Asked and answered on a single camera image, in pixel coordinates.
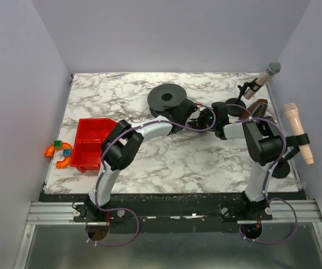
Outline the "black filament spool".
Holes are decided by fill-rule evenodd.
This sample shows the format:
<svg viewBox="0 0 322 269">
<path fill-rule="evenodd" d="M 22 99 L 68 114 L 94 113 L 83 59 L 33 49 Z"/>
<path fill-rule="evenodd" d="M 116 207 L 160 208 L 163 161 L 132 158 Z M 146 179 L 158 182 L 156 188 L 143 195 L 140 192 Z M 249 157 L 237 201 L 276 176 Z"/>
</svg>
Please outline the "black filament spool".
<svg viewBox="0 0 322 269">
<path fill-rule="evenodd" d="M 147 95 L 147 104 L 153 117 L 158 117 L 165 108 L 179 106 L 187 98 L 185 89 L 176 84 L 162 84 Z"/>
</svg>

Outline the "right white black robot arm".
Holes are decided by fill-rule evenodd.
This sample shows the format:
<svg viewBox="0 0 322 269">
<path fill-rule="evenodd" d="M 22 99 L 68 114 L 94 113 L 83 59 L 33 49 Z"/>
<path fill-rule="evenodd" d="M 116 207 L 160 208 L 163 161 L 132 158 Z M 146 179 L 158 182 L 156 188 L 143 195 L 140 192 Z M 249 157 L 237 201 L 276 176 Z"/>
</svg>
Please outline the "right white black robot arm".
<svg viewBox="0 0 322 269">
<path fill-rule="evenodd" d="M 203 109 L 191 126 L 208 128 L 221 140 L 245 140 L 252 167 L 242 200 L 248 210 L 265 207 L 269 178 L 284 178 L 290 172 L 290 165 L 283 158 L 287 151 L 286 137 L 273 118 L 249 117 L 230 123 L 226 104 L 216 102 L 210 109 Z"/>
</svg>

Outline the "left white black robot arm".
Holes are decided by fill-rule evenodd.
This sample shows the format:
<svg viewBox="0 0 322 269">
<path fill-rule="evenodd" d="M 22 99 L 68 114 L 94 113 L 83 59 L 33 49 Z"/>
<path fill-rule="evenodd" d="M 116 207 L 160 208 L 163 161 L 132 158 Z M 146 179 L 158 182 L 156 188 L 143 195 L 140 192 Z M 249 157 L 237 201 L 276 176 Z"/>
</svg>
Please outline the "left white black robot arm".
<svg viewBox="0 0 322 269">
<path fill-rule="evenodd" d="M 141 144 L 181 131 L 198 109 L 196 103 L 189 99 L 166 105 L 160 101 L 149 101 L 148 106 L 154 120 L 134 125 L 121 120 L 102 143 L 97 180 L 84 201 L 86 217 L 98 218 L 101 206 L 110 201 L 111 190 L 120 171 L 133 162 Z"/>
</svg>

